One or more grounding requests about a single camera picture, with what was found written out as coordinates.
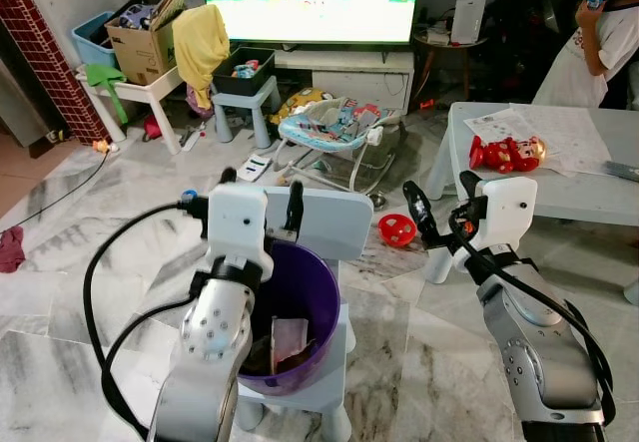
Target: blue basket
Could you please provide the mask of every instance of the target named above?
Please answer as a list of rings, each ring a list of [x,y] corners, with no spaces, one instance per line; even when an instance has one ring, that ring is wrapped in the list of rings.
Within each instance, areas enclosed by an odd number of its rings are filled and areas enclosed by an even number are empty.
[[[113,11],[105,11],[71,30],[71,36],[76,42],[76,48],[78,49],[80,60],[82,60],[83,63],[87,65],[105,65],[118,68],[115,50],[103,48],[89,40],[89,36],[108,22],[112,15]]]

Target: cardboard box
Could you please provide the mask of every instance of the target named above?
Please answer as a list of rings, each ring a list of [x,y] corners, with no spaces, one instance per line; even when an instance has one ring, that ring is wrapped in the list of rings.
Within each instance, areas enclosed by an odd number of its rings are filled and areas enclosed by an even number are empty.
[[[106,24],[120,70],[130,82],[147,86],[176,66],[173,22],[157,31],[120,28]]]

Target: red ring toy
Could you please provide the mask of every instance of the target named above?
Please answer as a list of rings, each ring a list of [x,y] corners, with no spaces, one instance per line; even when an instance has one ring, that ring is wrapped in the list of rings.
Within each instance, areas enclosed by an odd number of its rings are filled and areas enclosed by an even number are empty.
[[[415,223],[403,215],[388,215],[379,220],[379,236],[392,247],[409,245],[417,234]]]

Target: black storage box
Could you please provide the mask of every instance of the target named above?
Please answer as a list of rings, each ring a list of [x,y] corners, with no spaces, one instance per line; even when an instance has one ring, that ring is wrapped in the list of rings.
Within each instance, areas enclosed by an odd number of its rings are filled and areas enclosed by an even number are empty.
[[[249,60],[258,60],[260,69],[252,78],[234,78],[236,66],[244,65]],[[254,96],[273,74],[276,67],[275,50],[264,48],[238,48],[224,60],[213,73],[213,84],[218,93],[231,95]]]

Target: baby bouncer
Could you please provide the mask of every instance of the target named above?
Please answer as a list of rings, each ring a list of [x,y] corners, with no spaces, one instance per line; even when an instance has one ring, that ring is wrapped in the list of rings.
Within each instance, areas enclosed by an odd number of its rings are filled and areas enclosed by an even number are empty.
[[[322,101],[305,107],[283,119],[279,131],[282,143],[276,151],[275,171],[285,166],[280,163],[280,155],[282,149],[292,142],[309,149],[286,164],[284,176],[297,173],[342,191],[363,194],[376,188],[395,161],[397,150],[407,136],[399,111],[370,104],[360,105],[350,98]],[[397,133],[398,137],[393,138],[396,143],[389,146],[384,143],[391,133]],[[353,164],[348,186],[307,171],[325,154]],[[358,190],[355,184],[362,167],[377,174],[367,188]]]

